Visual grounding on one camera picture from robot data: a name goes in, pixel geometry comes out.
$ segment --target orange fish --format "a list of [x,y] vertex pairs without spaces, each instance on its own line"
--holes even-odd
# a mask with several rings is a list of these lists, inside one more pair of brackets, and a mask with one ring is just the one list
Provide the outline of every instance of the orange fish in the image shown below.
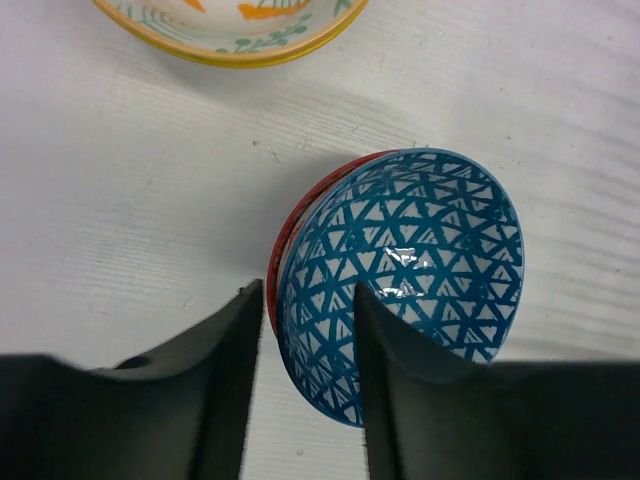
[[202,5],[200,5],[200,1],[199,0],[184,0],[184,3],[186,3],[190,7],[195,8],[199,12],[206,13],[205,10],[204,10],[204,7]]
[[254,6],[249,3],[238,5],[245,20],[264,20],[267,18],[279,17],[280,15],[293,15],[309,5],[311,0],[304,0],[289,7],[263,7]]

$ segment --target yellow-rimmed bowl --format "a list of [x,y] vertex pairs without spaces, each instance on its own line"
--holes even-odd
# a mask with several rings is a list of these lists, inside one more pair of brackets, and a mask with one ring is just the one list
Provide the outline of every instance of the yellow-rimmed bowl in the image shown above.
[[368,0],[94,0],[121,27],[167,53],[232,68],[266,67],[336,37]]

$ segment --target bowl rim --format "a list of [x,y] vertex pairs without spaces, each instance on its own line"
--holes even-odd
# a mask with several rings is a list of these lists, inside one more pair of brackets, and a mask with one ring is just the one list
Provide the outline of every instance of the bowl rim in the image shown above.
[[[400,148],[400,149],[395,149],[395,150],[389,150],[386,152],[382,152],[381,155],[379,156],[372,156],[373,158],[370,159],[369,162],[363,162],[359,167],[352,169],[350,172],[348,172],[347,174],[343,175],[342,178],[340,178],[340,183],[344,182],[344,181],[348,181],[351,178],[354,178],[355,176],[359,175],[360,173],[362,173],[363,171],[365,171],[367,168],[371,168],[374,167],[376,165],[378,165],[379,163],[382,163],[384,161],[386,161],[387,159],[390,158],[394,158],[397,155],[406,155],[406,154],[411,154],[411,153],[424,153],[424,154],[443,154],[443,155],[451,155],[454,157],[458,157],[462,160],[465,160],[466,162],[475,165],[476,167],[478,167],[479,169],[481,169],[483,171],[483,173],[485,175],[487,175],[496,185],[498,185],[500,187],[500,189],[502,190],[502,194],[504,195],[505,199],[507,200],[507,202],[509,203],[509,205],[511,206],[511,208],[513,209],[513,213],[514,213],[514,218],[516,221],[516,224],[518,225],[518,235],[520,236],[520,242],[521,242],[521,251],[522,251],[522,276],[520,277],[520,291],[518,294],[518,301],[516,304],[516,307],[513,311],[513,320],[511,321],[511,323],[509,325],[507,325],[507,328],[505,330],[505,334],[504,334],[504,339],[502,341],[502,344],[500,345],[500,348],[498,350],[500,350],[502,348],[502,346],[504,345],[504,342],[506,341],[509,332],[511,330],[511,328],[513,327],[513,323],[515,321],[515,316],[518,313],[519,307],[520,307],[520,303],[522,300],[522,291],[523,291],[523,286],[524,286],[524,272],[525,272],[525,249],[524,249],[524,235],[523,235],[523,228],[522,228],[522,223],[520,222],[520,218],[518,216],[518,212],[516,211],[515,205],[513,204],[513,201],[511,200],[511,198],[509,197],[509,194],[507,193],[506,189],[502,186],[502,183],[500,183],[500,181],[498,181],[498,179],[483,165],[481,165],[480,163],[478,163],[477,161],[473,160],[472,158],[467,157],[466,155],[451,151],[451,150],[446,150],[446,149],[441,149],[441,148],[432,148],[432,147],[415,147],[415,148]],[[318,215],[318,212],[320,211],[320,209],[331,200],[331,198],[333,198],[333,195],[326,195],[325,198],[322,199],[322,201],[320,203],[318,203],[315,208],[314,211],[311,212],[311,214],[306,218],[305,222],[300,226],[300,231],[302,231],[305,226],[307,226],[311,221],[313,221],[313,219]],[[302,235],[298,235],[294,240],[293,243],[291,245],[291,251],[295,251],[299,245],[300,245],[300,241],[302,239]],[[288,275],[289,270],[291,269],[291,257],[286,259],[286,264],[284,266],[284,269],[282,271],[282,276],[283,278],[285,276]],[[284,283],[281,283],[278,291],[276,292],[276,298],[275,298],[275,307],[277,307],[278,304],[278,300],[282,297],[283,294],[283,285]],[[290,366],[290,362],[285,361],[285,348],[284,348],[284,339],[282,338],[282,336],[278,337],[277,335],[277,324],[279,322],[279,320],[281,320],[281,315],[278,315],[278,309],[274,308],[274,313],[275,313],[275,325],[273,325],[273,329],[274,329],[274,333],[276,334],[276,339],[278,341],[278,348],[280,350],[280,355],[282,357],[282,363],[284,364],[285,370],[287,371],[287,374],[289,375],[289,377],[291,378],[293,384],[295,385],[296,389],[300,392],[300,394],[319,412],[321,412],[322,414],[326,415],[327,417],[342,423],[344,425],[348,425],[348,426],[355,426],[355,427],[361,427],[362,425],[359,423],[354,423],[354,422],[350,422],[345,420],[344,418],[338,417],[337,415],[335,415],[332,411],[321,408],[320,406],[318,406],[313,398],[310,398],[309,395],[307,394],[307,392],[305,392],[300,385],[298,385],[298,383],[296,383],[295,379],[294,379],[294,375],[293,372],[291,370],[291,366]]]
[[314,35],[286,45],[258,53],[219,53],[206,48],[190,47],[154,32],[118,10],[109,0],[93,3],[111,20],[140,40],[176,57],[193,62],[228,68],[258,68],[290,62],[307,55],[342,33],[364,10],[369,0],[353,0],[351,8]]
[[280,262],[282,261],[282,254],[284,253],[284,249],[287,246],[287,242],[289,241],[289,238],[291,237],[293,229],[296,227],[298,220],[318,197],[320,197],[324,192],[326,192],[329,188],[331,188],[353,170],[372,160],[375,160],[378,157],[385,156],[395,151],[396,150],[385,150],[382,152],[371,153],[369,155],[365,155],[364,157],[356,158],[355,160],[351,160],[350,162],[346,163],[340,168],[337,168],[322,180],[320,180],[311,190],[309,190],[309,192],[304,197],[302,197],[302,199],[293,208],[293,210],[291,210],[291,213],[285,220],[282,228],[280,229],[280,233],[278,234],[278,237],[276,238],[276,241],[273,245],[271,258],[269,259],[269,266],[267,268],[267,313],[271,322],[271,328],[273,329],[273,333],[276,337],[278,336],[276,327],[276,302],[278,294],[276,284],[278,280],[278,271],[280,269]]

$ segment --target white table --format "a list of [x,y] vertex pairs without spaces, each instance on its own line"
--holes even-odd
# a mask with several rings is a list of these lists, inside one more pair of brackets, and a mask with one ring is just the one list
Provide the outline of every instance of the white table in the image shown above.
[[[277,232],[360,155],[488,167],[525,230],[505,358],[640,357],[640,3],[371,0],[253,71],[187,63],[88,1],[0,15],[0,351],[108,366],[264,277]],[[366,478],[361,431],[296,392],[264,328],[244,478]]]

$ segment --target blue rim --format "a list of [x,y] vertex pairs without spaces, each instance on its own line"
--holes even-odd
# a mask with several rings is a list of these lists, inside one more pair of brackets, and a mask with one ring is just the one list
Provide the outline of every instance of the blue rim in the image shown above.
[[[482,172],[487,175],[498,187],[500,187],[500,190],[502,191],[502,193],[504,194],[504,197],[506,198],[506,200],[509,202],[509,205],[511,207],[511,209],[513,210],[513,215],[515,217],[516,223],[518,225],[518,235],[520,237],[520,244],[521,244],[521,249],[522,249],[522,277],[520,279],[520,292],[518,293],[518,302],[516,304],[516,308],[514,310],[513,313],[513,318],[515,321],[515,317],[518,313],[518,309],[520,308],[520,299],[522,298],[522,290],[523,290],[523,286],[524,286],[524,273],[525,273],[525,249],[524,249],[524,238],[522,235],[522,228],[521,228],[521,223],[520,223],[520,218],[518,217],[518,213],[516,211],[516,208],[513,204],[513,202],[511,201],[511,198],[509,197],[508,193],[506,192],[506,190],[504,189],[504,187],[502,186],[502,184],[498,181],[498,179],[491,173],[489,172],[485,167],[483,167],[482,165],[480,165],[478,162],[476,162],[475,160],[466,157],[464,155],[461,155],[459,153],[456,152],[452,152],[451,150],[445,150],[445,149],[441,149],[441,148],[406,148],[406,149],[402,149],[402,150],[397,150],[395,152],[389,153],[387,155],[383,155],[382,157],[378,157],[375,158],[373,160],[370,160],[369,162],[365,163],[364,165],[361,165],[360,167],[356,168],[355,170],[353,170],[352,172],[350,172],[349,174],[345,175],[344,177],[342,177],[340,180],[338,180],[338,182],[334,183],[331,187],[329,188],[333,188],[332,191],[330,191],[323,199],[322,201],[320,201],[316,207],[314,208],[314,210],[309,214],[309,216],[307,217],[307,219],[304,221],[304,223],[302,225],[300,225],[300,228],[298,229],[298,235],[296,236],[296,238],[294,239],[293,243],[291,244],[291,249],[289,250],[289,252],[295,252],[296,250],[298,250],[298,248],[300,247],[300,242],[302,240],[302,231],[305,230],[309,224],[311,223],[312,220],[314,220],[318,214],[321,212],[321,209],[327,204],[327,202],[329,202],[329,200],[335,198],[336,195],[340,194],[342,192],[342,189],[345,187],[345,184],[348,183],[350,180],[352,180],[354,177],[357,177],[358,175],[360,175],[361,173],[363,173],[364,171],[368,170],[369,168],[375,167],[376,165],[378,165],[379,163],[388,161],[392,158],[401,156],[401,155],[407,155],[407,154],[411,154],[411,153],[424,153],[424,154],[442,154],[442,155],[450,155],[453,157],[457,157],[461,160],[467,161],[470,164],[476,166],[477,168],[479,168],[480,170],[482,170]],[[285,278],[289,277],[289,271],[291,270],[291,265],[292,265],[292,255],[289,254],[288,258],[286,259],[284,268],[282,270],[282,275],[280,276],[280,285],[278,286],[278,292],[276,295],[276,332],[282,332],[281,329],[281,325],[282,325],[282,301],[281,298],[284,296],[284,285],[285,282],[283,281]],[[511,327],[513,326],[514,322],[511,322],[511,324],[507,327],[505,334],[504,334],[504,342],[506,342],[506,339],[509,335],[509,332],[511,331]],[[303,391],[298,384],[296,383],[294,376],[291,372],[291,367],[289,366],[289,363],[287,360],[289,358],[289,356],[286,354],[286,349],[284,348],[284,340],[283,340],[283,335],[277,334],[276,338],[278,340],[278,348],[280,350],[280,356],[282,357],[282,363],[284,364],[285,370],[287,371],[287,374],[289,375],[289,378],[291,379],[291,382],[295,385],[296,389],[298,390],[298,392],[300,392],[300,394],[316,409],[318,410],[320,413],[326,415],[327,417],[331,418],[332,420],[335,420],[339,423],[342,423],[344,425],[348,425],[351,427],[359,427],[362,428],[362,425],[359,423],[354,423],[354,422],[349,422],[347,420],[345,420],[342,417],[338,417],[336,415],[334,415],[331,411],[329,410],[325,410],[321,407],[318,407],[314,401],[313,398],[311,398],[309,395],[307,395],[307,393],[305,391]]]

